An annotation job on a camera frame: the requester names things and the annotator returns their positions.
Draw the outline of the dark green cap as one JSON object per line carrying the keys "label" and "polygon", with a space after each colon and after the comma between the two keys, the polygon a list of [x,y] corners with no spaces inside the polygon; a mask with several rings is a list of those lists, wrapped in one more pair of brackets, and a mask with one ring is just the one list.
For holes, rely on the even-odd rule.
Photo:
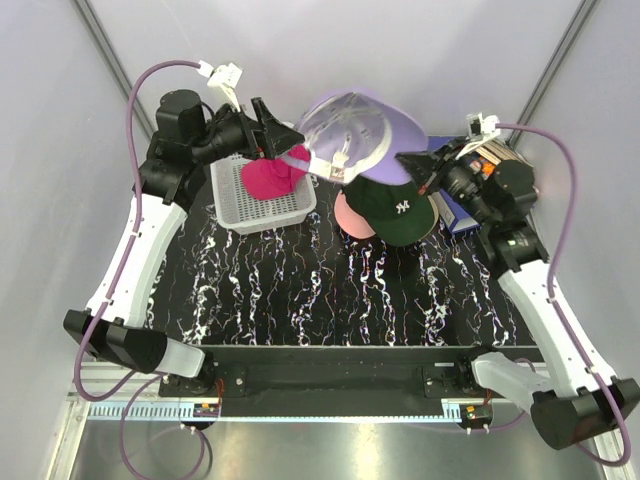
{"label": "dark green cap", "polygon": [[429,234],[428,195],[420,195],[411,181],[387,185],[358,176],[342,192],[348,205],[389,245],[406,247]]}

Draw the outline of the lavender baseball cap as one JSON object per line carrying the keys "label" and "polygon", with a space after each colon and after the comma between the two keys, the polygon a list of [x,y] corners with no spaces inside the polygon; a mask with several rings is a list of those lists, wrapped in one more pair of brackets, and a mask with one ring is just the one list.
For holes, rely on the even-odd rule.
{"label": "lavender baseball cap", "polygon": [[396,155],[423,151],[429,143],[413,118],[358,91],[325,96],[295,122],[294,129],[304,135],[310,160],[288,153],[286,162],[341,185],[358,176],[386,185],[406,184],[409,174]]}

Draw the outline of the light pink baseball cap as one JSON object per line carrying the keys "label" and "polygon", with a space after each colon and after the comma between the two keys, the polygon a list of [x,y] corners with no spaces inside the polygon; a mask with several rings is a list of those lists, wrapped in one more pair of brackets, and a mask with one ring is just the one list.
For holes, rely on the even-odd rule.
{"label": "light pink baseball cap", "polygon": [[343,192],[336,196],[334,215],[338,226],[353,238],[363,240],[375,235],[368,222],[348,205]]}

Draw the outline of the beige baseball cap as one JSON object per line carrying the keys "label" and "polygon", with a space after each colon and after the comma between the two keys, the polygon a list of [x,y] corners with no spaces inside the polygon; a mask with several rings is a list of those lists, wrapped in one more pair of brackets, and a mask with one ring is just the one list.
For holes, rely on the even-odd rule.
{"label": "beige baseball cap", "polygon": [[428,196],[427,199],[430,207],[430,213],[428,215],[428,220],[427,220],[427,225],[428,225],[427,233],[431,233],[434,230],[434,228],[438,225],[440,215],[439,215],[438,206],[434,201],[434,199],[431,196]]}

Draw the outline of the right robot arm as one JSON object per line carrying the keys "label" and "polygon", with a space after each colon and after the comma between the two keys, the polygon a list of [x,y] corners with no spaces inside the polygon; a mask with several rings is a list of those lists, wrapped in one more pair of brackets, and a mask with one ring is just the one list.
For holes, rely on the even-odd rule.
{"label": "right robot arm", "polygon": [[476,253],[513,301],[547,367],[541,376],[493,347],[475,347],[456,363],[466,396],[492,391],[529,414],[555,450],[618,430],[639,403],[639,385],[621,379],[572,314],[549,255],[526,217],[537,201],[533,168],[503,160],[489,175],[471,165],[464,140],[396,158],[422,193],[443,191],[479,224]]}

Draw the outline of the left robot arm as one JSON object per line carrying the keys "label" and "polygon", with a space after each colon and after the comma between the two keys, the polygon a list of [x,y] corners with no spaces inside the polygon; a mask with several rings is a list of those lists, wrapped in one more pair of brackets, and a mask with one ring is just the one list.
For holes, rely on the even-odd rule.
{"label": "left robot arm", "polygon": [[174,235],[206,181],[208,165],[234,154],[250,160],[282,156],[304,141],[277,120],[261,98],[256,116],[226,104],[210,118],[191,90],[165,94],[156,111],[157,130],[138,169],[140,191],[100,287],[83,310],[70,310],[64,330],[86,353],[141,373],[181,376],[196,396],[215,386],[216,372],[195,346],[144,328],[152,284]]}

